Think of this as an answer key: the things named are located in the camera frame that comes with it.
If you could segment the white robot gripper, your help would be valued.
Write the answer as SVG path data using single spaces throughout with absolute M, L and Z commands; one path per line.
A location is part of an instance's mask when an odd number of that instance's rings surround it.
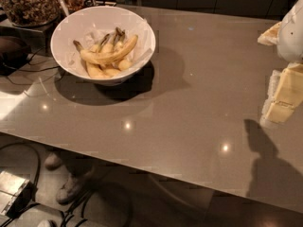
M 283 20 L 263 32 L 258 43 L 276 45 L 277 54 L 289 63 L 282 71 L 270 76 L 267 99 L 264 102 L 260 125 L 285 123 L 303 102 L 303 0 L 297 0 Z

